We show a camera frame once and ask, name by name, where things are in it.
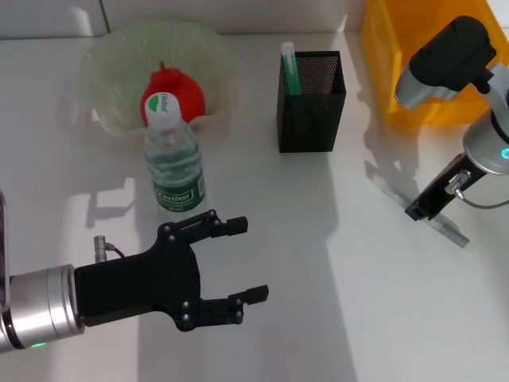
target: white bottle cap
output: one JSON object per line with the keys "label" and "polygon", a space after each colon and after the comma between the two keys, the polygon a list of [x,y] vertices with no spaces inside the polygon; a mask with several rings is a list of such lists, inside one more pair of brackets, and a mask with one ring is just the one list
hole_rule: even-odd
{"label": "white bottle cap", "polygon": [[145,102],[145,113],[149,128],[160,131],[172,130],[182,120],[177,97],[166,92],[152,94]]}

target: bottle label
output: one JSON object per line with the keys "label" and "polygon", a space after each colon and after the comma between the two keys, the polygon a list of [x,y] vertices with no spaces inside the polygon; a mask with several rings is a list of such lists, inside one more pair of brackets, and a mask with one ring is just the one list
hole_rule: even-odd
{"label": "bottle label", "polygon": [[166,187],[153,181],[157,202],[171,212],[186,212],[197,207],[205,197],[203,171],[193,181],[181,187]]}

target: water bottle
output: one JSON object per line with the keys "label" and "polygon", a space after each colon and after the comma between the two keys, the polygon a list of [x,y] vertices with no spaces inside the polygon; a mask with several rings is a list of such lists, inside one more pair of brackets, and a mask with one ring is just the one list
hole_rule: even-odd
{"label": "water bottle", "polygon": [[170,212],[195,209],[205,198],[201,153],[177,98],[155,93],[146,101],[145,111],[149,123],[145,160],[157,202]]}

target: white table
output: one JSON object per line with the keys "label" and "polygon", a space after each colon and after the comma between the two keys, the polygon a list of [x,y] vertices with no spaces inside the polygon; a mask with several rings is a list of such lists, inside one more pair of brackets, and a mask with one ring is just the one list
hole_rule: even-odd
{"label": "white table", "polygon": [[[278,50],[339,49],[348,97],[330,154],[278,153]],[[164,314],[0,357],[37,382],[430,382],[509,378],[509,209],[453,202],[462,250],[414,223],[367,179],[408,193],[462,151],[463,128],[402,138],[380,122],[359,35],[229,37],[246,73],[229,131],[201,134],[208,203],[249,232],[195,245],[204,298],[267,283],[240,326],[181,333]],[[163,221],[139,139],[108,136],[74,104],[88,39],[0,42],[0,188],[14,274],[94,260],[94,235],[129,254]],[[468,195],[507,199],[486,177]]]}

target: yellow plastic bin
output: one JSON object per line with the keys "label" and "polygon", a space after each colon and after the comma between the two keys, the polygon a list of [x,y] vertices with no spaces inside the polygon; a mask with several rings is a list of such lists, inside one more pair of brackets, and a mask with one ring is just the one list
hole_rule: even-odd
{"label": "yellow plastic bin", "polygon": [[386,124],[397,130],[425,124],[474,122],[488,103],[473,86],[453,101],[431,99],[405,109],[394,97],[396,83],[410,58],[454,18],[466,15],[486,26],[497,55],[492,63],[509,63],[509,44],[485,0],[367,0],[362,39],[379,108]]}

